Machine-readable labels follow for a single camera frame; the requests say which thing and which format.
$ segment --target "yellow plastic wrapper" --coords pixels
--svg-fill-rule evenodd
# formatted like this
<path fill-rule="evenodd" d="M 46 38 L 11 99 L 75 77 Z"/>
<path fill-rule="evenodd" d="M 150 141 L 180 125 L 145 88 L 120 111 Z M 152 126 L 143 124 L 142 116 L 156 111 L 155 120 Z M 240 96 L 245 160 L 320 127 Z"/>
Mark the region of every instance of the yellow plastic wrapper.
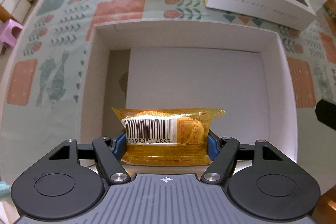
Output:
<path fill-rule="evenodd" d="M 220 108 L 114 109 L 126 130 L 123 161 L 139 165 L 206 165 L 211 119 Z"/>

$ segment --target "patterned tablecloth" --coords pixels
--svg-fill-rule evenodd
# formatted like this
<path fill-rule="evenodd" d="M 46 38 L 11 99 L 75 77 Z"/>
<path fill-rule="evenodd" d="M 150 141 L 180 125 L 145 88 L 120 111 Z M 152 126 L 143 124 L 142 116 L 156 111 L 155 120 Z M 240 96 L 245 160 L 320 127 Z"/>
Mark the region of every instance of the patterned tablecloth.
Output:
<path fill-rule="evenodd" d="M 278 32 L 295 91 L 298 163 L 318 180 L 323 192 L 336 183 L 336 134 L 314 114 L 321 98 L 336 99 L 335 22 L 321 8 L 317 20 L 298 32 L 207 9 L 204 0 L 40 0 L 6 68 L 8 81 L 2 83 L 1 179 L 13 182 L 63 140 L 78 136 L 93 24 L 140 18 L 216 20 Z M 300 156 L 303 150 L 306 156 Z"/>

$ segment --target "barcode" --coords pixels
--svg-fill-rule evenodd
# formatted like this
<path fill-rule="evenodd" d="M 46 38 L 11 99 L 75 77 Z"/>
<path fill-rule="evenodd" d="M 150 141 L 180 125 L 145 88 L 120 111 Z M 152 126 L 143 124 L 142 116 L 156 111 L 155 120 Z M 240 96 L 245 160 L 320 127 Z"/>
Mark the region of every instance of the barcode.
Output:
<path fill-rule="evenodd" d="M 172 119 L 123 119 L 129 144 L 176 144 L 177 124 Z"/>

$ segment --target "plastic stool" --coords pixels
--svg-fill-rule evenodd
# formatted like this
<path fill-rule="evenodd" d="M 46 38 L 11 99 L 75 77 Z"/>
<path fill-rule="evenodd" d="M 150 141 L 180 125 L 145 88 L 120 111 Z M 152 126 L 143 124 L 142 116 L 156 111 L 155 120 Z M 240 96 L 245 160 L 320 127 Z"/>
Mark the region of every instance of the plastic stool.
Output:
<path fill-rule="evenodd" d="M 0 26 L 0 42 L 7 43 L 11 47 L 14 47 L 17 42 L 17 37 L 20 34 L 18 29 L 21 32 L 22 25 L 13 19 L 8 19 L 6 23 Z"/>

